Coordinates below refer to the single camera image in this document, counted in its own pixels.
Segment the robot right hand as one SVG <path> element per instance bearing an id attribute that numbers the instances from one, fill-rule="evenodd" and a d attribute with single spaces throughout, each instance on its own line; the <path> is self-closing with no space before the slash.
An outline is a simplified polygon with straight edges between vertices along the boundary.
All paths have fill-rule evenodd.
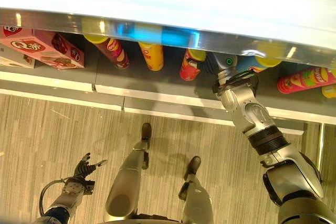
<path id="1" fill-rule="evenodd" d="M 204 73 L 218 75 L 224 72 L 226 76 L 232 77 L 237 73 L 237 56 L 219 52 L 206 52 L 204 61 L 189 59 L 188 64 Z"/>

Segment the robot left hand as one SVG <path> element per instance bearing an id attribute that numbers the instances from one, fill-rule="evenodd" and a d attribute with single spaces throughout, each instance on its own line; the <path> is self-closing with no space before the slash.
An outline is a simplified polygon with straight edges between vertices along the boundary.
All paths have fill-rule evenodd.
<path id="1" fill-rule="evenodd" d="M 75 178 L 85 179 L 88 175 L 93 173 L 97 168 L 105 165 L 108 161 L 107 159 L 104 159 L 95 164 L 89 164 L 90 155 L 91 153 L 85 154 L 83 158 L 77 164 L 75 171 L 74 171 Z"/>

